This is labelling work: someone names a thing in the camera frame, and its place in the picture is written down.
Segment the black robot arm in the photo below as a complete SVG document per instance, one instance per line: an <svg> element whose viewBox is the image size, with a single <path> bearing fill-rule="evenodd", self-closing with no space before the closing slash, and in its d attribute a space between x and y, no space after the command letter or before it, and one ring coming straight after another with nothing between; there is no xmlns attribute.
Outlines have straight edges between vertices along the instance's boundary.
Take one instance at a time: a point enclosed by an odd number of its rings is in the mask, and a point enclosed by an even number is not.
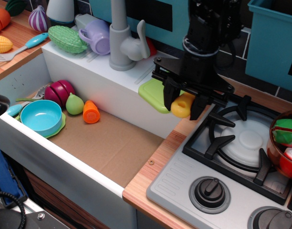
<svg viewBox="0 0 292 229"><path fill-rule="evenodd" d="M232 41L243 28L240 7L239 0L189 1L184 55L180 59L154 59L152 77L162 82L164 105L176 117L196 120L208 105L225 107L234 93L234 87L215 70L221 47L228 45L236 56Z"/></svg>

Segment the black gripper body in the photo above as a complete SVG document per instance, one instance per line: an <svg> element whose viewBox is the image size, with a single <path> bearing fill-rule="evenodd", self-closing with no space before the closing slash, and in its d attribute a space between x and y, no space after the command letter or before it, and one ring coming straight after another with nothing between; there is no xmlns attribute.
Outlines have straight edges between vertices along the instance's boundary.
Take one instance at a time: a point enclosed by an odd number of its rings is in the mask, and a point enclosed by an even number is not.
<svg viewBox="0 0 292 229"><path fill-rule="evenodd" d="M215 56L198 56L185 52L180 59L156 57L153 62L155 69L152 77L164 81L170 77L182 83L181 91L195 97L206 95L210 104L225 107L229 97L234 93L234 87L220 77L214 68Z"/></svg>

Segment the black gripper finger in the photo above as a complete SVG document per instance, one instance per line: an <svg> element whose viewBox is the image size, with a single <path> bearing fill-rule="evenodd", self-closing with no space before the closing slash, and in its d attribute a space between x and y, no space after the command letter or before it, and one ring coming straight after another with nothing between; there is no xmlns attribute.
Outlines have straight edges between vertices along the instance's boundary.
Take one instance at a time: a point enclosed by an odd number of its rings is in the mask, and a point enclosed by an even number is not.
<svg viewBox="0 0 292 229"><path fill-rule="evenodd" d="M174 79L168 77L164 83L163 98L164 105L170 111L171 104L180 95L180 91L183 88L183 84L176 82Z"/></svg>
<svg viewBox="0 0 292 229"><path fill-rule="evenodd" d="M190 120L197 120L208 104L210 104L208 96L197 95L191 105Z"/></svg>

